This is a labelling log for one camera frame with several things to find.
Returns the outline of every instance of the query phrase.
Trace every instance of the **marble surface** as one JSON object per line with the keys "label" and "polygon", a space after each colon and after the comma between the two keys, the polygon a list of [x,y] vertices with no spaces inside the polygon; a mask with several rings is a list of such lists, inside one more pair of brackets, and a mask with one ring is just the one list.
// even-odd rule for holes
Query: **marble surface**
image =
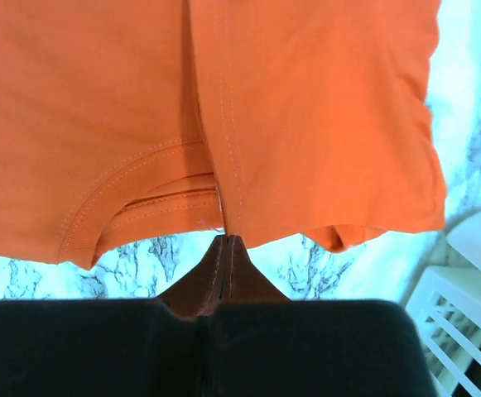
{"label": "marble surface", "polygon": [[[427,102],[449,188],[447,228],[389,232],[338,255],[301,235],[249,250],[253,263],[290,298],[404,302],[427,265],[467,265],[445,234],[481,209],[481,2],[444,0],[439,25]],[[152,297],[189,271],[216,233],[134,242],[106,253],[91,271],[0,257],[0,299]]]}

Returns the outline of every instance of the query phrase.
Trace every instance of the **t-shirt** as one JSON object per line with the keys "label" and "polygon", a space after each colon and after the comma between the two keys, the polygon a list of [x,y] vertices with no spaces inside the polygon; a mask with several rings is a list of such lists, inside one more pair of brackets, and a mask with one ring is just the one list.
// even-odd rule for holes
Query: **t-shirt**
{"label": "t-shirt", "polygon": [[0,256],[444,225],[439,0],[0,0]]}

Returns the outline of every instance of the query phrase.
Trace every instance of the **stitching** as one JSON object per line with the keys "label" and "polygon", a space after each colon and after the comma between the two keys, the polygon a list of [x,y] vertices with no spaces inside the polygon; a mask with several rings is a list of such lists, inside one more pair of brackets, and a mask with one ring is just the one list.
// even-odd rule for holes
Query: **stitching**
{"label": "stitching", "polygon": [[118,213],[125,213],[127,211],[131,211],[135,208],[140,208],[140,207],[144,207],[146,205],[151,205],[151,204],[155,204],[155,203],[160,203],[160,202],[163,202],[163,201],[168,201],[168,200],[173,200],[173,199],[182,199],[184,197],[191,197],[191,196],[203,196],[203,195],[206,195],[206,194],[216,194],[216,190],[209,190],[209,191],[202,191],[202,192],[193,192],[193,193],[185,193],[185,194],[176,194],[176,195],[173,195],[173,196],[169,196],[169,197],[165,197],[165,198],[155,198],[155,199],[151,199],[149,201],[146,201],[146,202],[142,202],[142,203],[138,203],[138,204],[133,204],[133,205],[130,205],[126,208],[123,208],[122,210],[120,210]]}
{"label": "stitching", "polygon": [[177,210],[179,210],[179,209],[198,208],[198,207],[204,207],[204,206],[206,206],[206,205],[213,205],[213,204],[215,204],[215,203],[205,202],[205,203],[197,203],[197,204],[187,204],[187,205],[181,205],[181,206],[179,206],[179,207],[162,209],[161,211],[155,211],[155,212],[153,212],[153,213],[144,213],[143,215],[139,215],[138,217],[129,218],[129,219],[127,219],[127,220],[124,221],[124,222],[115,223],[115,224],[112,225],[111,227],[109,227],[109,228],[107,228],[106,230],[104,230],[103,233],[109,233],[109,232],[111,232],[113,229],[116,229],[117,227],[121,227],[121,226],[126,225],[126,224],[128,224],[128,223],[137,221],[137,220],[139,220],[139,219],[148,218],[148,217],[151,217],[152,215],[157,215],[157,214],[159,214],[159,213],[171,213],[171,212],[177,211]]}
{"label": "stitching", "polygon": [[[228,12],[225,13],[225,30],[227,32],[227,37],[229,37],[229,18],[228,18]],[[242,186],[245,188],[246,185],[246,175],[243,171],[243,161],[242,161],[242,153],[240,152],[240,148],[238,147],[238,136],[236,133],[236,126],[234,123],[234,95],[233,95],[233,80],[231,79],[231,59],[230,56],[228,56],[228,80],[229,80],[229,102],[231,106],[231,126],[233,130],[233,138],[235,141],[235,144],[237,146],[237,151],[238,151],[238,158],[239,158],[239,163],[240,163],[240,172],[242,174]],[[238,198],[239,198],[239,204],[238,204],[238,228],[242,230],[242,223],[241,223],[241,215],[243,211],[243,195],[240,192],[240,185],[237,181],[237,190],[238,190]]]}
{"label": "stitching", "polygon": [[[217,12],[214,10],[214,20],[213,20],[213,25],[214,25],[214,40],[218,44],[218,27],[217,27]],[[240,186],[238,184],[238,173],[236,166],[234,164],[234,158],[233,158],[233,151],[231,149],[231,142],[229,142],[229,136],[228,136],[228,131],[227,127],[225,126],[225,116],[224,116],[224,75],[222,71],[222,67],[220,65],[220,62],[218,62],[218,76],[219,76],[219,96],[220,96],[220,116],[222,118],[222,129],[224,130],[224,135],[225,135],[225,140],[227,142],[227,146],[229,148],[229,156],[231,158],[231,165],[233,167],[233,174],[234,174],[234,181],[235,184],[237,185],[237,191],[238,191],[238,198],[239,198],[239,207],[242,207],[242,195],[240,194]],[[238,211],[238,222],[240,222],[240,211]]]}
{"label": "stitching", "polygon": [[[116,165],[114,165],[113,167],[111,167],[110,169],[106,170],[103,174],[101,174],[86,190],[84,190],[84,192],[82,192],[82,194],[79,196],[78,200],[76,200],[75,204],[73,205],[73,207],[71,208],[71,210],[67,213],[67,215],[65,216],[63,222],[61,223],[59,229],[58,229],[58,232],[56,233],[56,240],[57,241],[60,241],[64,235],[65,235],[65,225],[67,224],[67,222],[70,221],[71,217],[73,216],[73,213],[75,213],[75,211],[78,209],[80,203],[82,203],[85,195],[101,180],[101,179],[104,179],[106,177],[106,175],[108,175],[110,172],[112,172],[113,170],[125,165],[126,163],[128,163],[129,161],[132,161],[133,159],[136,159],[137,157],[139,157],[140,155],[144,155],[150,151],[154,151],[156,149],[159,149],[163,146],[169,146],[169,145],[172,145],[174,143],[181,143],[181,142],[184,142],[184,141],[191,141],[191,140],[187,140],[187,139],[184,139],[184,138],[179,138],[179,139],[175,139],[175,140],[172,140],[172,141],[168,141],[168,142],[164,142],[164,143],[161,143],[159,145],[155,145],[155,146],[152,146],[152,147],[149,147],[148,149],[145,149],[144,151],[140,151],[138,153],[136,153],[135,155],[132,155],[130,157],[128,157],[127,159],[124,159],[122,161],[120,161],[119,163],[117,163]],[[58,253],[57,255],[57,260],[60,259],[60,253]]]}
{"label": "stitching", "polygon": [[132,173],[133,171],[143,167],[144,165],[147,165],[155,160],[159,160],[159,159],[162,159],[162,158],[165,158],[165,157],[168,157],[170,155],[174,155],[176,153],[180,153],[182,151],[193,151],[193,150],[196,150],[196,149],[199,149],[199,147],[190,147],[190,148],[181,148],[177,151],[172,151],[170,153],[167,153],[165,155],[160,155],[160,156],[155,156],[155,157],[152,157],[151,159],[148,159],[147,161],[144,161],[142,162],[141,164],[139,165],[136,165],[134,166],[133,168],[129,169],[129,170],[126,170],[122,175],[119,175],[116,179],[112,180],[109,184],[107,184],[106,186],[104,186],[100,191],[98,192],[93,192],[89,197],[93,197],[93,200],[90,202],[90,203],[85,203],[84,206],[82,207],[81,209],[81,214],[78,218],[75,218],[75,224],[72,225],[70,224],[70,228],[71,226],[74,226],[71,228],[71,232],[69,232],[69,236],[67,237],[66,239],[66,242],[63,246],[60,247],[60,252],[57,256],[57,260],[60,261],[60,258],[67,253],[68,249],[69,249],[69,244],[70,244],[70,240],[73,238],[73,236],[76,234],[76,228],[78,227],[78,225],[80,225],[80,223],[82,222],[82,219],[84,218],[85,216],[85,213],[87,213],[87,211],[89,210],[89,208],[91,208],[91,206],[94,204],[94,202],[100,197],[100,195],[102,195],[103,192],[105,192],[109,187],[111,187],[113,184],[116,184],[121,178],[125,177],[126,175]]}
{"label": "stitching", "polygon": [[217,260],[216,260],[216,266],[214,267],[213,285],[210,288],[209,296],[207,297],[207,303],[205,304],[204,308],[200,310],[200,313],[202,313],[204,310],[207,309],[207,306],[209,306],[210,298],[213,296],[214,286],[216,285],[216,276],[218,275],[219,263],[220,263],[220,260],[222,259],[222,248],[223,247],[224,247],[224,244],[221,243],[220,249],[218,251]]}

